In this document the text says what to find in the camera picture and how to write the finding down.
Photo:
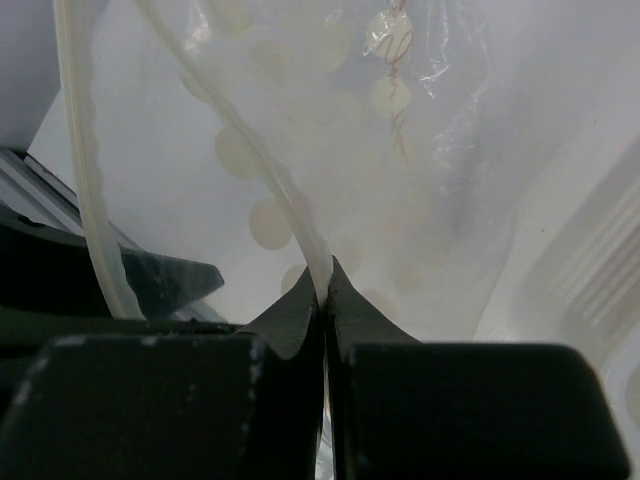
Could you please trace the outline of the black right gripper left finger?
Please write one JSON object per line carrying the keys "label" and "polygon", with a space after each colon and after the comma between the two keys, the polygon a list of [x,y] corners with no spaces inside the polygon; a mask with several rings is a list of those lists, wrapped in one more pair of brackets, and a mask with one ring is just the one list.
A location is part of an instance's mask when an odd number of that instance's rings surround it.
{"label": "black right gripper left finger", "polygon": [[320,433],[311,277],[232,333],[80,333],[1,383],[5,479],[310,479]]}

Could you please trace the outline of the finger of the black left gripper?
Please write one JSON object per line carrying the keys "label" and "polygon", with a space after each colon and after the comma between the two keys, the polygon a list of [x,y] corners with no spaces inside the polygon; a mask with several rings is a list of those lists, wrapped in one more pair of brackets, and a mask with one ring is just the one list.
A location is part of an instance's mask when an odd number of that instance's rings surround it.
{"label": "finger of the black left gripper", "polygon": [[[121,259],[149,319],[165,319],[224,285],[213,265],[131,249]],[[1,221],[1,305],[53,315],[110,315],[85,239],[29,219]]]}

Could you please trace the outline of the white perforated plastic basket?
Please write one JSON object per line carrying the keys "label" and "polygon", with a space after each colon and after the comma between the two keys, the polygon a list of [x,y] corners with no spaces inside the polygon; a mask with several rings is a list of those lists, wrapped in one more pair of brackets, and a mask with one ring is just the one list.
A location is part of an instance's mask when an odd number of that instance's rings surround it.
{"label": "white perforated plastic basket", "polygon": [[476,335],[558,342],[599,372],[639,457],[639,5],[496,1],[513,244]]}

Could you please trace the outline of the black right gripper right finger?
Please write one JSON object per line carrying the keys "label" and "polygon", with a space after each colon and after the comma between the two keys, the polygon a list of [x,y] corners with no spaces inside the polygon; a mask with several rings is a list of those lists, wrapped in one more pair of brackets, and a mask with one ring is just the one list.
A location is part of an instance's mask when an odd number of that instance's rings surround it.
{"label": "black right gripper right finger", "polygon": [[335,265],[326,303],[339,479],[627,479],[601,383],[559,344],[420,342]]}

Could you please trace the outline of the clear polka-dot zip bag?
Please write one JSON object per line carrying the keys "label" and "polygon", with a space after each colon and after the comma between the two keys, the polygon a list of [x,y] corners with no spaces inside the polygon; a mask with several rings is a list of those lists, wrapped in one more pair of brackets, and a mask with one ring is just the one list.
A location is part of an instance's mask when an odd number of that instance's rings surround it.
{"label": "clear polka-dot zip bag", "polygon": [[213,265],[248,321],[340,263],[421,339],[470,339],[523,181],[505,154],[496,1],[58,1],[81,218],[109,312],[121,253]]}

